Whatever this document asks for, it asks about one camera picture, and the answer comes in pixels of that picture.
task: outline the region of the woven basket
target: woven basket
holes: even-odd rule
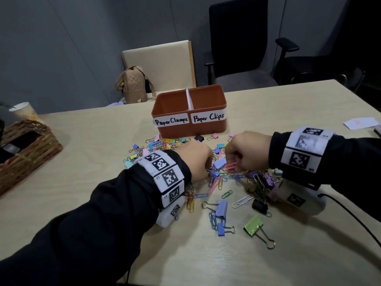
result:
[[[33,120],[22,120],[5,128],[1,146],[28,131],[35,131],[41,136],[27,148],[0,164],[0,196],[63,148],[48,126]]]

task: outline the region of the table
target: table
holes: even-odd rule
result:
[[[348,138],[376,135],[372,129],[350,131],[343,122],[381,114],[333,80],[226,93],[228,129],[211,147],[226,143],[230,132],[255,130],[266,134],[292,131],[301,125],[333,129]],[[87,202],[95,186],[114,178],[134,143],[144,144],[157,129],[153,102],[42,115],[64,150],[0,198],[0,259],[29,243],[53,217]],[[207,183],[196,185],[206,192]],[[267,250],[244,225],[256,212],[251,203],[231,203],[245,195],[234,181],[215,189],[207,200],[227,198],[227,225],[235,235],[218,237],[210,228],[208,210],[197,199],[194,213],[185,207],[168,228],[154,226],[143,237],[130,283],[142,285],[379,285],[381,249],[340,206],[329,200],[318,216],[307,217],[281,203],[270,207],[272,218],[260,215],[263,229],[276,241]],[[369,229],[381,237],[381,223],[329,186]],[[360,189],[364,192],[372,189]]]

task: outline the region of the black sleeve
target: black sleeve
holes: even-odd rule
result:
[[[187,185],[192,178],[188,166],[176,152],[165,152]],[[100,183],[87,203],[54,218],[30,244],[0,261],[0,284],[116,283],[138,257],[142,236],[161,207],[153,178],[136,164]]]
[[[291,132],[275,132],[271,139],[269,166],[284,173],[293,169],[280,163]],[[313,182],[331,185],[363,211],[381,221],[378,199],[369,198],[378,191],[376,176],[381,168],[380,138],[350,138],[334,135],[325,149]]]

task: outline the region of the white chair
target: white chair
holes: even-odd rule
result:
[[[126,68],[143,68],[158,94],[197,86],[188,40],[126,50],[122,57]]]

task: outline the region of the person's left hand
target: person's left hand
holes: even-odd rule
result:
[[[213,151],[207,144],[191,140],[175,149],[175,152],[189,167],[192,173],[192,182],[201,181],[208,177],[207,168],[212,166]]]

